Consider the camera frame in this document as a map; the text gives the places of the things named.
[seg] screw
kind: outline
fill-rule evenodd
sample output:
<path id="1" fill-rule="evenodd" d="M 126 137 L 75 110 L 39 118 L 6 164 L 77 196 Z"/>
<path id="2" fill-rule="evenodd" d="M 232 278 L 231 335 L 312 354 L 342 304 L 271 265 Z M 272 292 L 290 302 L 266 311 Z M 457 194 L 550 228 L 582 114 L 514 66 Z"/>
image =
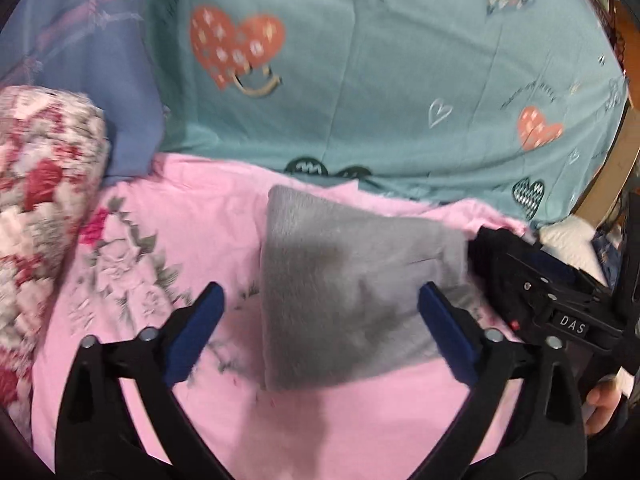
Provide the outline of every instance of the screw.
<path id="1" fill-rule="evenodd" d="M 497 328 L 490 328 L 484 331 L 484 337 L 489 341 L 493 341 L 494 343 L 499 343 L 500 341 L 504 341 L 504 334 L 500 332 Z"/>
<path id="2" fill-rule="evenodd" d="M 153 339 L 158 337 L 158 329 L 153 326 L 148 326 L 142 329 L 138 337 L 145 342 L 153 341 Z"/>
<path id="3" fill-rule="evenodd" d="M 91 348 L 98 342 L 98 338 L 95 335 L 86 335 L 82 338 L 80 346 L 82 348 Z"/>
<path id="4" fill-rule="evenodd" d="M 554 335 L 550 335 L 546 338 L 546 344 L 551 346 L 554 350 L 559 350 L 562 348 L 562 341 Z"/>

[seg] pink bed sheet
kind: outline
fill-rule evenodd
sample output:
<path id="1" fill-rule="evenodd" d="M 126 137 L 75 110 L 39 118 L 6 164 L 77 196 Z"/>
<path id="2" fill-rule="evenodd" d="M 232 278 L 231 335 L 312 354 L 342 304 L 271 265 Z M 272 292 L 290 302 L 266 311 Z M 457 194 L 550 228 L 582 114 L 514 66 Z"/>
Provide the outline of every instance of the pink bed sheet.
<path id="1" fill-rule="evenodd" d="M 47 465 L 54 465 L 60 399 L 79 341 L 88 333 L 123 340 L 160 326 L 210 281 L 225 289 L 226 312 L 174 393 L 238 480 L 404 480 L 426 457 L 467 393 L 441 359 L 333 388 L 262 389 L 258 262 L 276 184 L 469 234 L 482 225 L 526 229 L 473 200 L 434 207 L 373 196 L 356 182 L 322 189 L 248 164 L 160 155 L 149 178 L 103 193 L 69 263 L 33 367 L 34 448 Z M 166 461 L 135 385 L 124 381 L 124 391 L 145 449 Z M 497 448 L 517 391 L 511 384 L 505 393 L 477 459 Z"/>

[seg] teal fabric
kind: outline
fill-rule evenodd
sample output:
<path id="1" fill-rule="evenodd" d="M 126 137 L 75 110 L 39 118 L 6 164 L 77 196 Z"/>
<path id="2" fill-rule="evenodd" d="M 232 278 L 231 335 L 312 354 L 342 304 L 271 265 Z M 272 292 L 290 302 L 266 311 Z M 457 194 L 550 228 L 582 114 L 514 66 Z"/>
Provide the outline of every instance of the teal fabric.
<path id="1" fill-rule="evenodd" d="M 170 110 L 162 150 L 332 184 L 359 178 L 364 189 L 391 196 L 471 196 L 537 223 L 561 219 L 603 163 L 626 98 L 588 0 L 147 6 L 146 40 Z M 210 25 L 203 6 L 215 16 Z M 239 34 L 227 23 L 225 39 L 216 36 L 231 35 L 231 44 L 212 42 L 221 15 L 244 23 Z M 261 64 L 248 45 L 267 19 L 282 44 Z M 235 72 L 242 88 L 227 68 L 221 88 L 207 64 L 221 44 L 252 60 L 252 73 Z M 277 78 L 264 97 L 246 95 Z"/>

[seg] human hand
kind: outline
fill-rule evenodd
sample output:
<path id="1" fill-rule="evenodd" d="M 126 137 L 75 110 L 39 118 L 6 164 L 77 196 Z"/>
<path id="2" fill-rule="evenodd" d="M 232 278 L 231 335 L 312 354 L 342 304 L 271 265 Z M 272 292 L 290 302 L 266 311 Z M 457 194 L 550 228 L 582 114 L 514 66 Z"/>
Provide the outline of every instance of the human hand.
<path id="1" fill-rule="evenodd" d="M 587 436 L 595 435 L 604 430 L 616 411 L 621 398 L 622 390 L 615 380 L 603 381 L 589 392 L 587 403 L 596 410 L 584 423 L 584 430 Z"/>

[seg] floral print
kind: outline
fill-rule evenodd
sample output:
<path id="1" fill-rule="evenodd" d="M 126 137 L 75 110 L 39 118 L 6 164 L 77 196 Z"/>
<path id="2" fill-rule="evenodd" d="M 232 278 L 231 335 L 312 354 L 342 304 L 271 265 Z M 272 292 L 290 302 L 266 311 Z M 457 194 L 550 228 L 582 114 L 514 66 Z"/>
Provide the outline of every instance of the floral print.
<path id="1" fill-rule="evenodd" d="M 80 229 L 80 244 L 92 252 L 69 303 L 74 333 L 91 330 L 96 306 L 116 310 L 129 330 L 122 334 L 126 338 L 145 326 L 160 326 L 173 310 L 191 304 L 191 291 L 173 288 L 180 266 L 166 265 L 164 252 L 156 251 L 158 236 L 142 237 L 123 204 L 124 199 L 112 198 Z"/>
<path id="2" fill-rule="evenodd" d="M 0 405 L 27 439 L 33 349 L 107 153 L 87 97 L 0 91 Z"/>

